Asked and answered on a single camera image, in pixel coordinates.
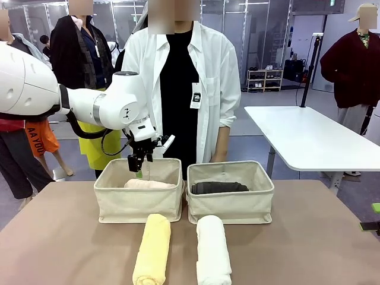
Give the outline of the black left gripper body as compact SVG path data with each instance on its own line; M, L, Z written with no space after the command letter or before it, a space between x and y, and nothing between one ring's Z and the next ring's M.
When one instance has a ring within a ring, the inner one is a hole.
M149 149L154 150L156 147L156 142L151 138L142 141L132 140L129 143L129 146L132 148L131 154L136 154L144 160L146 158L145 152Z

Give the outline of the pink towel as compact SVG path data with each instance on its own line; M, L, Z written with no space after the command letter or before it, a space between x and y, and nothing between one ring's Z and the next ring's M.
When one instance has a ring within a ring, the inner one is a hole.
M167 189L175 187L175 184L154 180L130 179L124 187L131 189Z

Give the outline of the dark grey towel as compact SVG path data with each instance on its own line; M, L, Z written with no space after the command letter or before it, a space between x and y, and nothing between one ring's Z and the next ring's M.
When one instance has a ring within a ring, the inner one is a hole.
M199 182L191 187L194 195L246 192L248 187L238 182Z

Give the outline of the yellow towel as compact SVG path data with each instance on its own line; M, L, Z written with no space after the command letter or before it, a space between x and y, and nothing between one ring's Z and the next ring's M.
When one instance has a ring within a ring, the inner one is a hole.
M133 285L163 285L171 237L170 221L161 214L150 214L132 274Z

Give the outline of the beige fabric basket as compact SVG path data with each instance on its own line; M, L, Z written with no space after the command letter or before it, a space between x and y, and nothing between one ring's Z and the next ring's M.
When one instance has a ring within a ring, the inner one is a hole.
M194 195L192 185L199 182L238 182L246 192ZM274 184L257 161L192 164L187 169L186 201L188 220L197 224L207 215L224 224L270 224Z
M181 161L154 159L142 164L142 178L129 171L127 159L112 160L94 183L99 222L145 223L150 214L161 214L170 222L181 217L183 179ZM130 179L175 184L167 189L125 188Z

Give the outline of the person in white shirt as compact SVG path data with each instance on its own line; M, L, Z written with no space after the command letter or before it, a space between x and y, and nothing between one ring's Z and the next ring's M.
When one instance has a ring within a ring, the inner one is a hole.
M175 136L163 157L182 169L209 163L219 128L230 129L241 99L234 45L202 25L201 0L147 0L148 26L131 34L122 69L144 82L150 118L161 135ZM201 83L200 109L191 109L192 83Z

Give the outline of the white name badge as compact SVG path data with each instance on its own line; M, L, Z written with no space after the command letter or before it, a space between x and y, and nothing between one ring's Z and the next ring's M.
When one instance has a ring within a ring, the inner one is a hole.
M201 83L192 83L192 97L190 108L191 109L200 109L201 107L201 97L202 95L202 85Z

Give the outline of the white side table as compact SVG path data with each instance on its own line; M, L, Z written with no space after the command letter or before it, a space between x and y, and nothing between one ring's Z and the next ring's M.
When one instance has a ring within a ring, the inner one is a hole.
M247 106L270 144L266 173L280 156L292 170L325 172L337 194L344 172L380 172L380 146L310 107Z

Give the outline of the person with yellow skirt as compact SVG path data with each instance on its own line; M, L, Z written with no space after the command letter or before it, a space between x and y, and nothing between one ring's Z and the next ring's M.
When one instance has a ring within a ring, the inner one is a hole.
M103 33L91 23L93 0L68 0L68 8L68 15L57 21L50 35L53 72L65 87L105 91L112 82L114 68ZM96 178L111 160L121 157L106 155L101 140L79 138L81 154L87 156ZM107 153L117 152L121 146L120 131L106 135L103 146Z

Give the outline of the white rolled towel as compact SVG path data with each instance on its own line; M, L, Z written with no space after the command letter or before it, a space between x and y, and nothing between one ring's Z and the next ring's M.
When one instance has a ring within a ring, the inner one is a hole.
M232 268L222 220L214 215L199 219L197 240L198 285L232 285Z

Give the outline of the person in red jacket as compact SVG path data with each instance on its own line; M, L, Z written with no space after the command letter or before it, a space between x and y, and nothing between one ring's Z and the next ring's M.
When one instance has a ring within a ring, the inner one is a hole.
M11 33L7 10L0 10L0 43L16 48L42 63L42 54L20 33ZM34 157L24 130L24 121L0 119L0 173L14 198L30 201L33 188L40 192L54 180Z

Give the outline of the wooden shoe rack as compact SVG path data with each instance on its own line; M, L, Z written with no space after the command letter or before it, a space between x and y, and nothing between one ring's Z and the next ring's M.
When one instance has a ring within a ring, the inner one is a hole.
M248 92L280 91L283 80L282 69L250 68L246 77Z

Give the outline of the black-haired person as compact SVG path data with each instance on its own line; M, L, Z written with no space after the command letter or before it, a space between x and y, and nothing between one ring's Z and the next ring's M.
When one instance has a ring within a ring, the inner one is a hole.
M48 58L51 57L51 50L50 50L50 41L49 37L47 35L40 36L40 42L44 45L44 48L42 50L43 54L46 55Z

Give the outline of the black tripod stand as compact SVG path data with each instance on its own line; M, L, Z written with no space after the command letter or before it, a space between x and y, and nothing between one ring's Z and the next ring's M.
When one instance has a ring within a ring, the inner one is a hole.
M309 90L309 86L311 83L311 78L312 78L312 74L313 74L313 70L314 70L314 65L315 65L315 61L316 61L316 54L317 54L317 51L319 49L319 45L320 45L320 42L323 38L323 35L324 34L322 32L312 34L312 37L315 38L315 42L314 42L313 53L312 53L312 57L311 57L310 66L308 68L308 75L306 77L306 83L305 83L305 88L303 91L303 96L302 96L302 101L301 101L300 107L306 107L306 98L308 95L308 90Z

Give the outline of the black equipment case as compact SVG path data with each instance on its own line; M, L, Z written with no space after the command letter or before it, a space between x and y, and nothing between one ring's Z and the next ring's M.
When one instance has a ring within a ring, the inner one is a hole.
M304 70L305 70L305 64L306 64L306 59L285 60L284 69L283 69L284 70L283 78L290 81L301 83Z

